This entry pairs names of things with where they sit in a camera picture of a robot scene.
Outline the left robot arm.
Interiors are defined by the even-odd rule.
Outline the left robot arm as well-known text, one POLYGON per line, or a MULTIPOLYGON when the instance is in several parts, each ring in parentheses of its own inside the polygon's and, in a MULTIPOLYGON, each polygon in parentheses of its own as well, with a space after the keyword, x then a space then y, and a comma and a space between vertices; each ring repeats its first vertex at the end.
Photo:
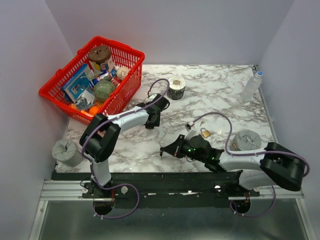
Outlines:
POLYGON ((96 114, 82 134, 79 144, 84 157, 89 156, 93 191, 101 198, 111 191, 109 182, 109 157, 114 152, 119 135, 137 126, 154 129, 160 125, 161 112, 170 106, 170 101, 157 94, 152 101, 140 103, 131 110, 105 116, 96 114))

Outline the orange fruit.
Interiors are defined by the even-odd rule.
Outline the orange fruit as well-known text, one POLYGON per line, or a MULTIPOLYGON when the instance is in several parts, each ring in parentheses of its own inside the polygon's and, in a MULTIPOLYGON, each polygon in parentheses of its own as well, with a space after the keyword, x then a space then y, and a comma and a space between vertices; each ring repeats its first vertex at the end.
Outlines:
POLYGON ((101 108, 101 107, 100 107, 99 105, 94 105, 94 106, 92 106, 92 107, 88 110, 88 113, 89 113, 90 115, 94 116, 94 115, 96 115, 96 114, 99 112, 100 108, 101 108))

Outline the brown round lid container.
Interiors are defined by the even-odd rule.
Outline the brown round lid container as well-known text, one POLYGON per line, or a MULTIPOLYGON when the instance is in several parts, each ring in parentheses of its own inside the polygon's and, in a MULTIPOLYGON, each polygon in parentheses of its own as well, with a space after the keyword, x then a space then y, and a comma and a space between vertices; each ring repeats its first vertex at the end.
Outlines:
POLYGON ((90 61, 96 64, 103 64, 108 61, 111 57, 110 48, 106 45, 100 45, 91 49, 88 53, 88 58, 90 61))

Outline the cream ball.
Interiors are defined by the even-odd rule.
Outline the cream ball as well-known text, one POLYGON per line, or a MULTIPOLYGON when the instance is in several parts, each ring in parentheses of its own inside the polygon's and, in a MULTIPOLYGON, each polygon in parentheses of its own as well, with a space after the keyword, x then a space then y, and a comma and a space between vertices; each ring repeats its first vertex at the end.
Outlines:
POLYGON ((116 67, 116 76, 118 79, 120 79, 121 81, 123 81, 127 75, 129 74, 130 69, 126 66, 120 66, 120 67, 116 67))

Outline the brass padlock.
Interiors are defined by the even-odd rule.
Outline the brass padlock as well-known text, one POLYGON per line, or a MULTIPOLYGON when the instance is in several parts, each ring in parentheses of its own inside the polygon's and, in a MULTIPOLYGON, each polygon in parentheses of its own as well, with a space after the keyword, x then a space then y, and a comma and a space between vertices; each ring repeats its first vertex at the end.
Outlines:
POLYGON ((207 130, 206 128, 201 128, 200 129, 200 132, 201 132, 201 135, 204 137, 204 138, 208 138, 211 136, 211 133, 209 130, 207 130))

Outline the black wrapped tissue roll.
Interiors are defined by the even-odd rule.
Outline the black wrapped tissue roll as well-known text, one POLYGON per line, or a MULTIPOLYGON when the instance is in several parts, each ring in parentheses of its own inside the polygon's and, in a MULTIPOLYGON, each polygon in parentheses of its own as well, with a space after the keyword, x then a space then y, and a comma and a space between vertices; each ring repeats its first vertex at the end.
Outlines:
POLYGON ((167 96, 172 100, 180 100, 185 93, 186 80, 182 76, 172 76, 169 78, 169 90, 167 96))

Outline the green netted melon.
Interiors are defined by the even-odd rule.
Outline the green netted melon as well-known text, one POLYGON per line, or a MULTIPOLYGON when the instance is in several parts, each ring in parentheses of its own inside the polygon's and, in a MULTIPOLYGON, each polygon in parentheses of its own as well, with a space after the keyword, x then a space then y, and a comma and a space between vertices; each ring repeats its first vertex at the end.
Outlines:
POLYGON ((115 90, 116 86, 112 82, 101 80, 94 86, 94 98, 98 103, 103 104, 115 90))

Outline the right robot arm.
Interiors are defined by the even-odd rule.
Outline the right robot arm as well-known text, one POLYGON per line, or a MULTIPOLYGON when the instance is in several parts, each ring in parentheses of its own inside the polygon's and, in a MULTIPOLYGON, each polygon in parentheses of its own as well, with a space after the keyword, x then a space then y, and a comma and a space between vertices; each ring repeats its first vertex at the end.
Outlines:
POLYGON ((236 196, 273 185, 298 192, 310 170, 303 157, 276 142, 269 142, 265 148, 235 152, 214 148, 201 135, 186 138, 181 134, 160 152, 202 162, 213 173, 241 171, 239 178, 230 183, 230 191, 236 196))

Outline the aluminium frame rail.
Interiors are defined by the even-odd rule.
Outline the aluminium frame rail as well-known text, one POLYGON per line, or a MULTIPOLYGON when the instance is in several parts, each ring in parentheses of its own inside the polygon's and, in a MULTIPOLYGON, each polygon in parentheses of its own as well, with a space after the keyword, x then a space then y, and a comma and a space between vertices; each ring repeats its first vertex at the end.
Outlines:
POLYGON ((44 181, 29 239, 44 239, 45 234, 54 232, 50 230, 54 227, 62 227, 62 232, 66 233, 71 221, 81 213, 81 207, 87 213, 93 202, 83 198, 83 192, 79 180, 44 181))

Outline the blue white box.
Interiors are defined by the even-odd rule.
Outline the blue white box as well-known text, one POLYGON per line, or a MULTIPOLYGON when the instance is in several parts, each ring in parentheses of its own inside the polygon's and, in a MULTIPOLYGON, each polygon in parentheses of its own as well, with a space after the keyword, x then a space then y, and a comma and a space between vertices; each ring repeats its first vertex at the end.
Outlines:
POLYGON ((73 76, 60 88, 64 94, 64 98, 71 103, 75 103, 80 95, 90 87, 89 76, 91 69, 87 63, 73 74, 73 76))

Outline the clear plastic water bottle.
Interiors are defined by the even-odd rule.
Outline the clear plastic water bottle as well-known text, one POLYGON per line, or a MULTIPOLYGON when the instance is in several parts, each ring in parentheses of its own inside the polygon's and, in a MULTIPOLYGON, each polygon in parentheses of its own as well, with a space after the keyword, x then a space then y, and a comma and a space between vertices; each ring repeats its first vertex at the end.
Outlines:
POLYGON ((262 71, 257 71, 254 76, 250 77, 247 81, 240 97, 243 102, 248 102, 252 99, 254 94, 258 91, 262 83, 262 71))

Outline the red plastic basket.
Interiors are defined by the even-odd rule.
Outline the red plastic basket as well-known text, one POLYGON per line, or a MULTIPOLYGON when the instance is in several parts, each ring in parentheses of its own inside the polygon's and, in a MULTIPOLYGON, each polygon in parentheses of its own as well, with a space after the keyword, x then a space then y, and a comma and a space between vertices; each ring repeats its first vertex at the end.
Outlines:
POLYGON ((98 112, 105 116, 122 112, 141 86, 145 54, 124 43, 101 36, 93 37, 80 48, 75 57, 65 67, 58 69, 38 91, 40 96, 51 101, 62 112, 85 125, 90 123, 93 115, 88 110, 77 110, 75 104, 67 100, 67 94, 63 92, 62 87, 84 65, 88 65, 92 70, 95 69, 93 62, 90 62, 89 52, 102 45, 110 49, 116 70, 116 76, 111 82, 116 84, 116 89, 104 103, 100 104, 98 112))

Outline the black-headed key bunch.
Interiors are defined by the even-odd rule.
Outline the black-headed key bunch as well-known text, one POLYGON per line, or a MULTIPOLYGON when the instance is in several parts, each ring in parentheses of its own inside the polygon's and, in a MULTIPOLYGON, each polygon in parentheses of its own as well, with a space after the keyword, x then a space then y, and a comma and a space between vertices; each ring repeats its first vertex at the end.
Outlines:
POLYGON ((160 160, 162 160, 163 153, 164 153, 163 148, 160 148, 160 152, 159 152, 160 160))

